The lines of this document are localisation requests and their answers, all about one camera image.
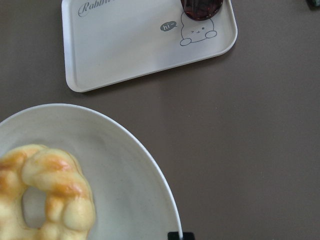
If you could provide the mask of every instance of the plate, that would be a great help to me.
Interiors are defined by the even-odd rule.
[[[0,123],[0,155],[26,144],[64,149],[79,161],[96,207],[89,240],[165,240],[182,228],[175,200],[159,166],[123,126],[82,106],[45,104]],[[44,221],[45,194],[28,188],[24,216],[30,227]]]
[[[195,21],[181,0],[63,0],[65,77],[86,92],[226,53],[238,29],[231,0]]]

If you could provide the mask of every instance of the bread hole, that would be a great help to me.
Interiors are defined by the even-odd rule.
[[[29,187],[22,197],[22,213],[29,228],[40,228],[45,220],[46,193],[35,187]]]

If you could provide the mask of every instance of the donut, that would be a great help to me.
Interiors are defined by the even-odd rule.
[[[46,193],[39,229],[23,218],[21,201],[29,186]],[[0,158],[0,240],[86,240],[95,218],[90,185],[70,153],[30,144]]]

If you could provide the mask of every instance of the table surface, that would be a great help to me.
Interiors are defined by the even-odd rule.
[[[61,1],[3,1],[0,121],[28,107],[99,111],[148,149],[197,240],[320,236],[320,9],[232,2],[227,53],[77,93],[66,84]]]

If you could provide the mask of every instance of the dark liquid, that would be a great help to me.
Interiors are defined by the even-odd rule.
[[[224,0],[181,0],[185,14],[197,21],[212,18],[221,8]]]

